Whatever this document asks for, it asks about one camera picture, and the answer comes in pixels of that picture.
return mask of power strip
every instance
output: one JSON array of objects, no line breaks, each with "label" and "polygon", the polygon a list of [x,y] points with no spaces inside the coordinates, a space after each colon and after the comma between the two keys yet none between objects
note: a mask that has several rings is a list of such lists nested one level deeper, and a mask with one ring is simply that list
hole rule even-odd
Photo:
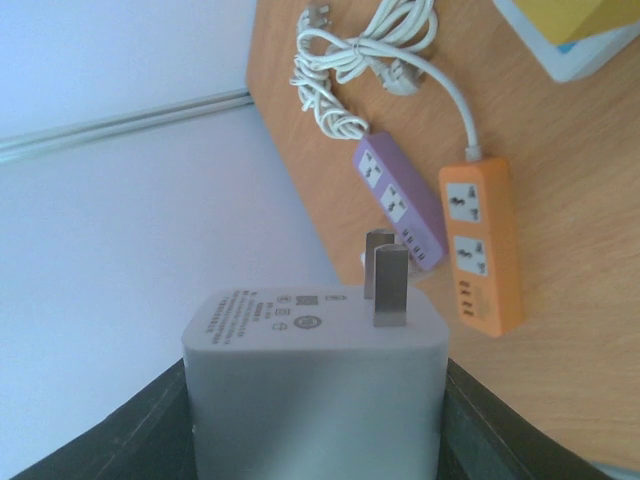
[{"label": "power strip", "polygon": [[509,165],[502,158],[440,170],[462,321],[500,336],[523,322]]},{"label": "power strip", "polygon": [[429,270],[448,253],[442,204],[388,132],[365,136],[353,163],[413,261]]}]

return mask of power cord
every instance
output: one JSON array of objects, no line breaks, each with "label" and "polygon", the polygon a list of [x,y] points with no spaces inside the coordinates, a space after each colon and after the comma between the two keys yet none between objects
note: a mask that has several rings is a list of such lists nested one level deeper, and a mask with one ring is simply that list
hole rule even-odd
[{"label": "power cord", "polygon": [[[302,110],[313,110],[322,132],[330,138],[360,140],[369,131],[369,123],[349,112],[331,93],[329,71],[344,84],[371,68],[382,86],[394,95],[412,95],[419,90],[419,77],[427,73],[447,90],[460,111],[468,146],[468,161],[482,158],[473,116],[464,96],[441,70],[416,52],[435,39],[438,18],[433,10],[435,0],[382,0],[369,26],[361,35],[343,40],[325,30],[330,25],[329,7],[307,7],[297,26],[298,53],[294,57],[291,85],[298,87]],[[427,25],[421,38],[411,41]],[[311,53],[311,41],[324,38],[329,47],[324,55]],[[392,58],[391,64],[380,60]]]}]

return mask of metal prong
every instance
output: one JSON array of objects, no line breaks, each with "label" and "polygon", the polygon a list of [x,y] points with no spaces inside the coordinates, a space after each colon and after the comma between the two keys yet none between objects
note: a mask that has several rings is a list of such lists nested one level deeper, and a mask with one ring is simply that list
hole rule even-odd
[{"label": "metal prong", "polygon": [[373,298],[375,249],[381,245],[392,244],[395,238],[393,230],[388,228],[377,228],[367,233],[367,245],[364,254],[364,298]]},{"label": "metal prong", "polygon": [[407,324],[409,250],[404,245],[383,245],[375,251],[374,327]]}]

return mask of orange power strip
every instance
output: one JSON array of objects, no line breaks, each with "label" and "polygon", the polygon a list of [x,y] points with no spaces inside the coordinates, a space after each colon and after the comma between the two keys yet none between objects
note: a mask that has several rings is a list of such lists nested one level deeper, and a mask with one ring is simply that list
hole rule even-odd
[{"label": "orange power strip", "polygon": [[507,161],[440,170],[460,318],[497,337],[523,322],[516,222]]}]

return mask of table surface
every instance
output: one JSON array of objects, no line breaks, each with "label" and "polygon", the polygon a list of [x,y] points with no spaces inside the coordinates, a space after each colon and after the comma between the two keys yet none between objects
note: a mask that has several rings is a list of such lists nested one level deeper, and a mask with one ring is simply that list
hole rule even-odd
[{"label": "table surface", "polygon": [[[357,142],[324,137],[289,85],[307,4],[258,2],[247,81],[341,280],[361,283],[364,235],[388,222],[351,165]],[[358,35],[377,4],[330,1],[331,30]],[[485,151],[510,160],[527,321],[499,339],[461,325],[448,262],[419,287],[462,367],[562,445],[640,470],[640,41],[556,84],[490,0],[436,10],[426,54],[465,93]],[[368,71],[334,92],[436,191],[438,170],[463,159],[462,121],[435,81],[400,98]]]}]

